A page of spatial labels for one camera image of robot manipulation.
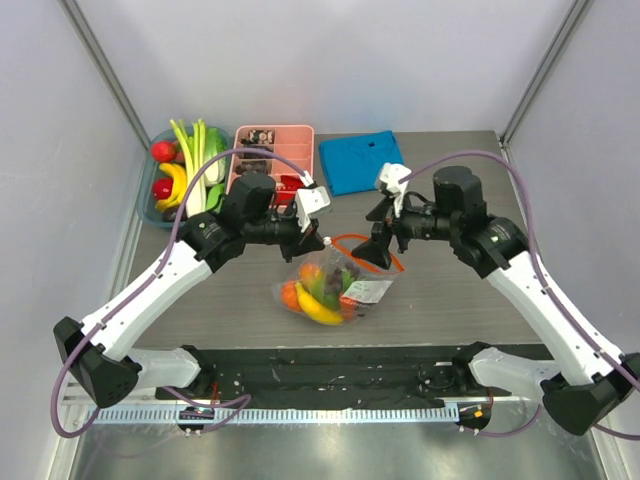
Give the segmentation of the green orange mango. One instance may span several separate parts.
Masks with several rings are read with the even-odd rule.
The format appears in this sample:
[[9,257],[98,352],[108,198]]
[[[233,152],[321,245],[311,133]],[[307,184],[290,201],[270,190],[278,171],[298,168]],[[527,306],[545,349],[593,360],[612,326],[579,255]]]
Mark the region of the green orange mango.
[[337,311],[340,308],[339,298],[341,295],[324,294],[325,276],[333,269],[326,270],[319,265],[305,263],[299,268],[298,275],[305,289],[317,301],[330,310]]

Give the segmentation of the clear zip top bag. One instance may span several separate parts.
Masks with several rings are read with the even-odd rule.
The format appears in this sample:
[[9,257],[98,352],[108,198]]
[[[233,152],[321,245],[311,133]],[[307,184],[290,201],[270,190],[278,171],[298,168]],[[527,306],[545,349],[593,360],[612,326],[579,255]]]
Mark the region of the clear zip top bag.
[[366,239],[361,234],[325,239],[323,250],[306,255],[284,281],[272,285],[275,302],[322,325],[344,325],[366,316],[405,271],[396,256],[387,270],[353,257],[351,249]]

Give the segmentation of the small orange fruit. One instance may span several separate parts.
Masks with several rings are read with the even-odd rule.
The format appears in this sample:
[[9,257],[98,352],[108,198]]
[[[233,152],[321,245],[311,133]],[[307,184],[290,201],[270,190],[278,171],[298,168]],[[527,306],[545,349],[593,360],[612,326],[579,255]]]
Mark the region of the small orange fruit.
[[287,281],[283,283],[280,288],[280,300],[287,309],[296,313],[302,313],[297,296],[296,284],[296,281]]

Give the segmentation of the orange carrot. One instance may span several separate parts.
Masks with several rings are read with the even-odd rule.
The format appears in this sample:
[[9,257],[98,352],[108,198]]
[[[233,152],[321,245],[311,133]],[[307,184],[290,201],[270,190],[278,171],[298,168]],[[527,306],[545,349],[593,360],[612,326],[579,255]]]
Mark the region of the orange carrot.
[[364,317],[370,308],[369,304],[359,302],[345,295],[340,296],[339,304],[341,316],[345,322],[355,321]]

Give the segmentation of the purple grape bunch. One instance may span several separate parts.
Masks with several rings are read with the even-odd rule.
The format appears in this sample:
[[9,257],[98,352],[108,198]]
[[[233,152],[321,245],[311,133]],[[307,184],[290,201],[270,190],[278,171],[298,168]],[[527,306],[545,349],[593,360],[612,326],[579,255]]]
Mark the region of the purple grape bunch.
[[324,294],[342,295],[359,279],[360,268],[353,262],[346,262],[342,267],[335,267],[325,276]]

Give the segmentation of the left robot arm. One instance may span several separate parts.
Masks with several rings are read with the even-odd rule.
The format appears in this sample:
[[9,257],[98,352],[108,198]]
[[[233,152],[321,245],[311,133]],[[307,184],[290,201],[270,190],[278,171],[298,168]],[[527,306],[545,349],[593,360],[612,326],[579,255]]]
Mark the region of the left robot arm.
[[55,325],[61,358],[97,407],[146,388],[172,387],[193,399],[211,391],[215,369],[195,347],[134,345],[174,302],[247,245],[276,245],[285,261],[323,249],[317,229],[319,214],[330,206],[326,188],[305,180],[284,211],[272,204],[275,190],[265,174],[235,180],[218,209],[186,220],[158,260],[107,305],[82,321],[65,317]]

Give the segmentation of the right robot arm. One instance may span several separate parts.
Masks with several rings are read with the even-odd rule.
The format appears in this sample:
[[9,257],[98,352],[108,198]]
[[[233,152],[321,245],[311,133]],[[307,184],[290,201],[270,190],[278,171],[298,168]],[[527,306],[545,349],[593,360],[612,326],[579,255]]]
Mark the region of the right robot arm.
[[542,406],[566,432],[583,435],[628,398],[639,377],[639,356],[624,354],[566,299],[533,253],[519,227],[491,215],[480,179],[464,166],[433,176],[435,198],[415,206],[407,188],[410,169],[386,163],[376,187],[385,198],[366,218],[371,236],[354,257],[388,269],[389,244],[405,251],[412,240],[440,240],[523,316],[551,354],[536,361],[507,354],[483,342],[463,348],[452,360],[451,380],[465,395],[493,387]]

